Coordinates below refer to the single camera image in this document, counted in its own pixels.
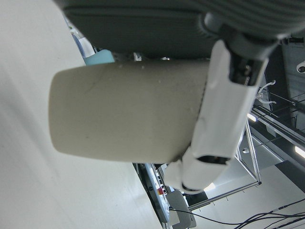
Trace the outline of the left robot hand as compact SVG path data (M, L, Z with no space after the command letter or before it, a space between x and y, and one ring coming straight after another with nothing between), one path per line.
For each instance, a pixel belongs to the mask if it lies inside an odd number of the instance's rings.
M202 192L226 169L279 42L305 28L302 0L58 0L119 60L55 74L51 142L65 154L167 163L165 183Z

